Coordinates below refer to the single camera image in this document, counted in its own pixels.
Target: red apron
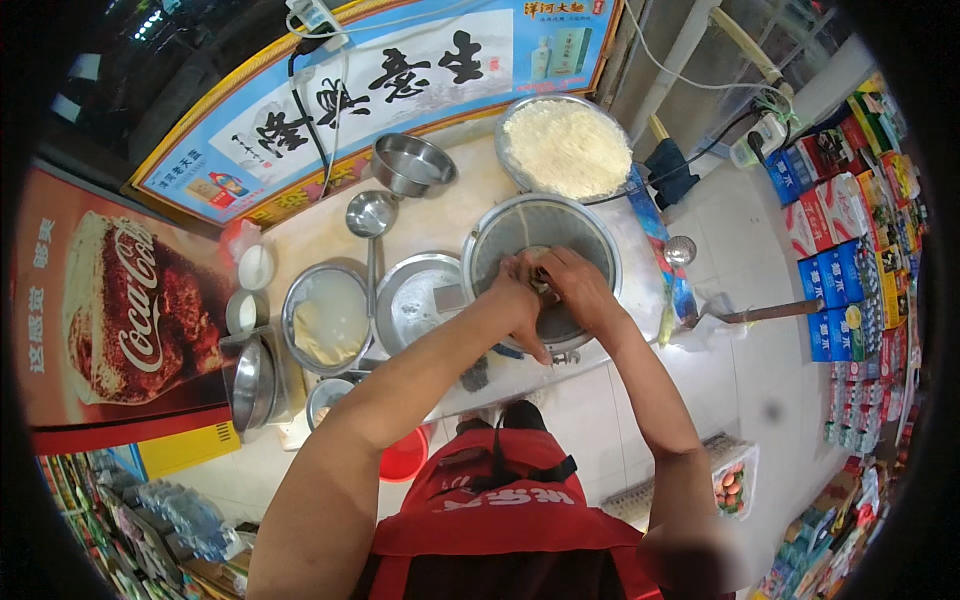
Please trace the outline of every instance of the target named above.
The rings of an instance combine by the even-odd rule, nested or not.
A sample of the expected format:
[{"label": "red apron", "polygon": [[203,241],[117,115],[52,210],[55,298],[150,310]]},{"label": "red apron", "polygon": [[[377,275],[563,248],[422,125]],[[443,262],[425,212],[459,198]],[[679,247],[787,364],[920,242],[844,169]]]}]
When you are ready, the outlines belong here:
[{"label": "red apron", "polygon": [[[636,560],[643,534],[588,507],[576,475],[562,483],[519,479],[478,494],[460,489],[490,474],[493,434],[471,429],[441,448],[420,470],[400,512],[377,525],[371,552],[381,560],[371,599],[402,598],[416,556],[576,549],[609,549],[628,598],[660,598]],[[500,429],[499,443],[507,467],[518,473],[553,468],[565,457],[552,435],[535,429]]]}]

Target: person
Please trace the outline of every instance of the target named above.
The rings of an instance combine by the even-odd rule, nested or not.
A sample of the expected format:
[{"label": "person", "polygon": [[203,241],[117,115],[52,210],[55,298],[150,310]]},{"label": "person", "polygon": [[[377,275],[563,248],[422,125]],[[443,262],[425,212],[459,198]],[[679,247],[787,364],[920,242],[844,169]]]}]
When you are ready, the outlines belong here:
[{"label": "person", "polygon": [[[638,530],[587,506],[574,460],[525,400],[496,427],[461,421],[399,513],[376,521],[381,453],[461,373],[507,335],[550,364],[531,273],[620,372],[655,460],[650,528],[716,515],[708,456],[680,393],[603,275],[567,248],[525,252],[502,259],[487,292],[378,367],[307,439],[260,526],[249,600],[681,597],[649,576]],[[688,570],[681,580],[699,579]]]}]

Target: coca-cola logo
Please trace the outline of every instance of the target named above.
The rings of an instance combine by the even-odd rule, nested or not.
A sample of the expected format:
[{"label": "coca-cola logo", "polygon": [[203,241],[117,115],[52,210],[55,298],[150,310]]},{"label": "coca-cola logo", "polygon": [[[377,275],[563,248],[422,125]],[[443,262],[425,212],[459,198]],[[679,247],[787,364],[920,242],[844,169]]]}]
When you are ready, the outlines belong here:
[{"label": "coca-cola logo", "polygon": [[127,310],[132,329],[117,334],[120,349],[138,369],[155,372],[163,365],[163,349],[157,327],[159,295],[148,294],[157,284],[154,236],[143,226],[121,219],[113,247],[127,269],[127,300],[132,306]]}]

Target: hand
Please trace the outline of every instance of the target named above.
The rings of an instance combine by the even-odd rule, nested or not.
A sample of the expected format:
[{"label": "hand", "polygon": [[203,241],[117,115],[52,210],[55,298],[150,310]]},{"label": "hand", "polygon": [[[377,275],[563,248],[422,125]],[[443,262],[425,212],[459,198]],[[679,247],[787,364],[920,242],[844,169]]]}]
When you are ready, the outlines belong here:
[{"label": "hand", "polygon": [[500,260],[500,273],[490,289],[480,298],[499,303],[510,315],[510,335],[524,347],[537,362],[553,363],[540,336],[537,335],[537,317],[540,315],[540,298],[530,284],[533,263],[524,256],[507,256]]},{"label": "hand", "polygon": [[573,250],[554,246],[534,267],[546,271],[543,280],[564,301],[577,323],[601,344],[616,331],[620,319],[630,319],[600,270]]}]

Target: liquor advertisement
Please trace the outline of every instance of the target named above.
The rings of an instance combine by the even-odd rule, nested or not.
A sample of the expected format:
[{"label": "liquor advertisement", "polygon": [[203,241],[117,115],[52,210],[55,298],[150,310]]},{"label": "liquor advertisement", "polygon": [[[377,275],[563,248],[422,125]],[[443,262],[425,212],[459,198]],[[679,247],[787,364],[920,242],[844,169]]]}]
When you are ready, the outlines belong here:
[{"label": "liquor advertisement", "polygon": [[322,193],[310,125],[333,161],[328,192],[346,187],[384,132],[434,131],[525,95],[593,89],[621,8],[613,0],[476,0],[418,17],[446,4],[396,0],[340,11],[348,32],[372,29],[297,58],[292,80],[287,59],[299,38],[278,40],[208,93],[131,185],[217,225],[239,216],[272,225]]},{"label": "liquor advertisement", "polygon": [[12,348],[38,454],[229,420],[216,244],[36,167],[16,232]]}]

